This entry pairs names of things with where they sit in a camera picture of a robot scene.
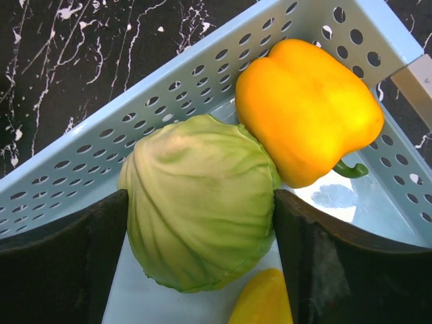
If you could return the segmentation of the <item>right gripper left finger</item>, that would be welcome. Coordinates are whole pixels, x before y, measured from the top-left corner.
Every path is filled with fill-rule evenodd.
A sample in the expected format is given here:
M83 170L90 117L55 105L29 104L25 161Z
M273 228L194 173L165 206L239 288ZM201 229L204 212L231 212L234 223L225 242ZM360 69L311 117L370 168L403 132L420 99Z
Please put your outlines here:
M126 234L128 194L1 240L2 323L101 323Z

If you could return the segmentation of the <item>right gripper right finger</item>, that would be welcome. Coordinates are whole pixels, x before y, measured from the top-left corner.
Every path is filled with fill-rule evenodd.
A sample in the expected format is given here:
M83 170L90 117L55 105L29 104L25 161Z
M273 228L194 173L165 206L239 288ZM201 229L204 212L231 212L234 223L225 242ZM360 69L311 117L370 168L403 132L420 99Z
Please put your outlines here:
M372 234L287 190L273 227L295 323L430 323L431 250Z

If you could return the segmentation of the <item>yellow star fruit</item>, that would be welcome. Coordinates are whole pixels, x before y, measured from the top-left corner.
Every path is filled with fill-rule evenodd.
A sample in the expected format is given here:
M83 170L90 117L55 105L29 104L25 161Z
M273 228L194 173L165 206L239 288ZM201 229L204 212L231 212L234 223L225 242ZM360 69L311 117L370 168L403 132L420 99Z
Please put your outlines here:
M292 324L283 272L270 268L257 273L243 288L229 324Z

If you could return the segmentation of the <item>green cabbage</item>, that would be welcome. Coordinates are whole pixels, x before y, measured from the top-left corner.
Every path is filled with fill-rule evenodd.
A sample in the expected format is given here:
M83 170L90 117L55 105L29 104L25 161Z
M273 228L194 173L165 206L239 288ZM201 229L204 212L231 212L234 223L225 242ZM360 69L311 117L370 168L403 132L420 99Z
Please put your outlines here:
M133 255L159 285L218 290L270 250L280 184L274 162L240 124L203 114L155 130L119 174Z

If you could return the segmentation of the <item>orange bell pepper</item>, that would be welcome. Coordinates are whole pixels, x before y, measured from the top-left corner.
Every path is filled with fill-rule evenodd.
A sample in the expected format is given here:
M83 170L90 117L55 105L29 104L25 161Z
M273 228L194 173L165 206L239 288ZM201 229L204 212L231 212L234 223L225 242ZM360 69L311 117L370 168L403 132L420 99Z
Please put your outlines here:
M291 188L331 171L366 176L363 164L351 167L343 158L370 145L384 125L382 109L358 76L323 49L292 38L240 74L235 105Z

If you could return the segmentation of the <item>light blue plastic basket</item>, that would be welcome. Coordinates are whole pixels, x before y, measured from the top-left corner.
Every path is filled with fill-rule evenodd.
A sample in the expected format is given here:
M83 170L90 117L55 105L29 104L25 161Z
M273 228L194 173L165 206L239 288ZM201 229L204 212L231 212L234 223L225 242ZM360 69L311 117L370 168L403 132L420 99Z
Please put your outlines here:
M260 1L1 180L2 323L430 323L431 58L384 1Z

